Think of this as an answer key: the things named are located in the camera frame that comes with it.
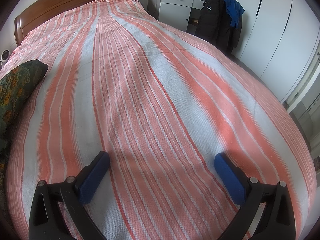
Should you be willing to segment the green patterned silk jacket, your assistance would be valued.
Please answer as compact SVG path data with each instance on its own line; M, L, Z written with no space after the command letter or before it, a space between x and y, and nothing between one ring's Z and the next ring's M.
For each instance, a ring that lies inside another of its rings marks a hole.
M1 79L1 210L5 209L4 176L9 159L9 129L21 108L44 78L48 65L31 60L13 68Z

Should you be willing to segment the pink striped bed sheet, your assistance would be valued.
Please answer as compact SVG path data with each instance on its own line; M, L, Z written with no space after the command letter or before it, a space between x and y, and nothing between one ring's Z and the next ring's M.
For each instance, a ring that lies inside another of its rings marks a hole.
M31 31L1 70L48 72L11 130L5 193L28 238L39 180L74 176L100 152L111 167L86 209L107 239L217 239L238 211L214 169L284 181L296 236L316 195L306 143L281 103L210 43L133 0L97 0Z

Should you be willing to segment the white wardrobe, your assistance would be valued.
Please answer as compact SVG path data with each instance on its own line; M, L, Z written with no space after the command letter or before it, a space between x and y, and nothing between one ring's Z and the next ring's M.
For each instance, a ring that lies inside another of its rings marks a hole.
M284 102L310 65L319 21L305 0L237 0L245 12L233 55Z

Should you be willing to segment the black jacket on chair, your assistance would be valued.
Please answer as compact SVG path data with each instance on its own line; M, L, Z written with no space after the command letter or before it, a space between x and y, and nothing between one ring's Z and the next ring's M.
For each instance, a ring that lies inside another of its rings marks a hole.
M224 0L204 0L195 36L229 55L237 47L242 29L242 17L238 29L230 26L231 20Z

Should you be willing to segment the blue garment on chair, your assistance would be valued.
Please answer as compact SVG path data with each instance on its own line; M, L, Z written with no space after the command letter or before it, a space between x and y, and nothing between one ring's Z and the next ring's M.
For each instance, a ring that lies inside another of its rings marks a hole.
M226 4L226 12L232 19L230 26L238 29L241 17L245 12L244 8L236 0L224 0L224 2Z

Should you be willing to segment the white desk with drawers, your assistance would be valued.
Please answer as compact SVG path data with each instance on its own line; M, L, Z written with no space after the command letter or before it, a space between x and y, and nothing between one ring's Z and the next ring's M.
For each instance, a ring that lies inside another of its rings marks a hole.
M158 21L187 32L191 20L199 18L204 0L148 0L147 12Z

